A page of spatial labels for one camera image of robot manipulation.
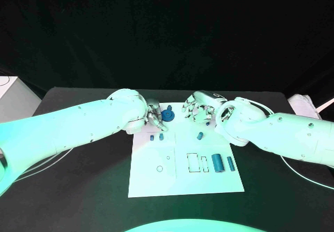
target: paper sheet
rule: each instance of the paper sheet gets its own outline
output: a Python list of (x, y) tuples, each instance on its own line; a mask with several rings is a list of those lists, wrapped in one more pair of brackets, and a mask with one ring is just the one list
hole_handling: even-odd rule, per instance
[[(172, 122), (163, 122), (169, 131), (162, 131), (147, 123), (143, 131), (134, 134), (128, 197), (244, 192), (231, 144), (213, 130), (215, 120), (209, 126), (190, 122), (185, 118), (187, 112), (182, 112), (183, 103), (160, 103), (162, 111), (169, 105), (176, 114)], [(203, 132), (202, 140), (198, 139), (199, 132)], [(189, 155), (193, 153), (198, 154), (198, 164), (193, 158), (196, 156)], [(212, 155), (216, 153), (223, 160), (222, 173), (215, 172)], [(234, 172), (228, 162), (229, 156), (235, 165)]]

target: small blue piece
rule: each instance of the small blue piece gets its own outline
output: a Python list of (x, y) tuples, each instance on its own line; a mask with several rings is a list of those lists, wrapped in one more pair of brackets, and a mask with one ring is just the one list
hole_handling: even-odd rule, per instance
[(202, 140), (203, 132), (199, 133), (198, 140)]
[(162, 116), (164, 122), (170, 122), (174, 119), (176, 115), (172, 111), (172, 105), (169, 105), (167, 109), (162, 112)]
[(231, 156), (228, 157), (228, 161), (229, 161), (229, 169), (231, 169), (232, 171), (235, 171), (235, 165), (234, 165), (234, 161), (232, 161)]
[(221, 154), (212, 155), (212, 162), (213, 162), (213, 166), (215, 166), (215, 171), (218, 173), (222, 173), (225, 171), (225, 166), (223, 166)]

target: black backdrop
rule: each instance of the black backdrop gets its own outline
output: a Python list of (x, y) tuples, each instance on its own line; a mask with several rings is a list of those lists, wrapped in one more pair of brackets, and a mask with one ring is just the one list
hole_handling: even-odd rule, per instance
[(334, 48), (333, 12), (330, 0), (3, 0), (0, 70), (41, 97), (52, 87), (285, 92)]

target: black table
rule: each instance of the black table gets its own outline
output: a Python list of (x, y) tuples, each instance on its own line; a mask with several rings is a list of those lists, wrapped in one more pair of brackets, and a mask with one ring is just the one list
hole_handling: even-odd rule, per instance
[[(56, 87), (35, 115), (105, 99), (114, 91)], [(138, 92), (146, 99), (183, 102), (195, 91)], [(274, 112), (294, 113), (282, 93), (216, 92), (229, 100), (244, 97)], [(199, 218), (271, 232), (334, 231), (334, 191), (301, 178), (281, 157), (252, 143), (231, 146), (245, 192), (141, 198), (127, 197), (133, 135), (121, 131), (77, 147), (49, 169), (15, 183), (0, 197), (0, 230), (120, 232), (156, 221)], [(287, 160), (305, 177), (334, 186), (327, 166)]]

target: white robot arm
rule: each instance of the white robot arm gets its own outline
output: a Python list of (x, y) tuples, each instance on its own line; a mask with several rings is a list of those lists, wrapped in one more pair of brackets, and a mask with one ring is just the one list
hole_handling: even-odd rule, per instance
[(159, 101), (146, 101), (136, 90), (120, 89), (107, 100), (2, 123), (0, 195), (41, 160), (120, 130), (128, 134), (140, 132), (147, 122), (167, 131)]
[[(196, 106), (200, 113), (193, 115)], [(208, 122), (216, 114), (215, 131), (236, 146), (252, 142), (261, 149), (284, 157), (334, 166), (333, 122), (291, 114), (275, 114), (267, 106), (245, 98), (238, 97), (228, 101), (219, 94), (208, 91), (193, 93), (186, 100), (183, 112), (187, 107), (187, 117), (195, 122)]]

